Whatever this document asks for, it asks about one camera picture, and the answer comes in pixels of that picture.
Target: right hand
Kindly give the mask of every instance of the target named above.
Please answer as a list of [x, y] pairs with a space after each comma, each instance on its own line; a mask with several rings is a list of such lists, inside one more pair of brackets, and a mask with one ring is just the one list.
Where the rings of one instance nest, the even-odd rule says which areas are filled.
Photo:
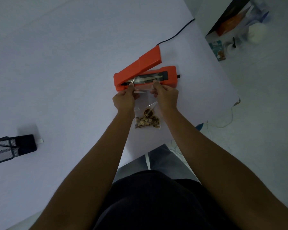
[[178, 90], [167, 85], [161, 85], [157, 80], [153, 81], [153, 86], [155, 90], [150, 91], [150, 93], [158, 98], [162, 113], [177, 110]]

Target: white desk surface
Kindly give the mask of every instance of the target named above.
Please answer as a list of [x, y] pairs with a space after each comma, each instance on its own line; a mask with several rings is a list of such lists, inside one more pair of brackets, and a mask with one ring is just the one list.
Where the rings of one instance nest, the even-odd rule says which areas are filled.
[[[0, 137], [36, 125], [44, 139], [0, 163], [0, 230], [43, 209], [103, 134], [116, 114], [114, 73], [191, 19], [183, 0], [73, 0], [0, 41]], [[178, 108], [192, 124], [238, 100], [196, 22], [160, 48], [158, 67], [181, 74]], [[132, 129], [120, 166], [171, 139], [165, 123]]]

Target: person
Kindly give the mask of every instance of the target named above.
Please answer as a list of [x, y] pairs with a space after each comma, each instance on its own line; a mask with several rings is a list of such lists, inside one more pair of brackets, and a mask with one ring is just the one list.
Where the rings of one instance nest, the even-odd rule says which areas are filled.
[[[65, 178], [31, 230], [288, 229], [288, 208], [234, 156], [178, 111], [178, 91], [154, 81], [163, 118], [195, 179], [144, 170], [112, 183], [134, 114], [134, 85], [113, 97], [118, 112], [99, 141]], [[149, 153], [166, 166], [163, 145]], [[170, 161], [172, 174], [180, 169]]]

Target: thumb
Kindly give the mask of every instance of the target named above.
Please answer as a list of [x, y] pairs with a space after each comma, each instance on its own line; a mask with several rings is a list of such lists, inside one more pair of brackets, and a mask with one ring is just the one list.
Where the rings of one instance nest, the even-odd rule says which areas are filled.
[[132, 94], [133, 91], [134, 91], [134, 84], [132, 82], [130, 82], [129, 85], [128, 85], [126, 93]]
[[162, 85], [157, 80], [153, 81], [153, 86], [158, 91], [158, 93], [163, 91]]

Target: plastic bag with nuts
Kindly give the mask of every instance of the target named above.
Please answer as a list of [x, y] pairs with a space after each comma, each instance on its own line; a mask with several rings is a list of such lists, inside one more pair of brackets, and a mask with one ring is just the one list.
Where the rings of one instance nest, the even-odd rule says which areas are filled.
[[160, 129], [160, 111], [157, 102], [154, 102], [146, 108], [136, 109], [134, 112], [134, 129], [142, 127], [155, 127]]

